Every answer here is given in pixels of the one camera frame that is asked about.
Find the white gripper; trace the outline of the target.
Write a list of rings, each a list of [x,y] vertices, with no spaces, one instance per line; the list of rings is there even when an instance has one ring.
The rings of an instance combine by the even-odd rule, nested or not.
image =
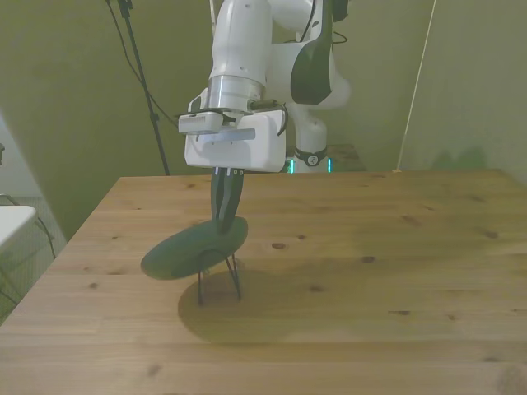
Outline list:
[[[184,116],[186,163],[214,168],[211,216],[217,233],[228,232],[235,219],[244,170],[278,172],[284,166],[286,138],[280,132],[284,118],[281,110],[245,115],[228,124],[214,112]]]

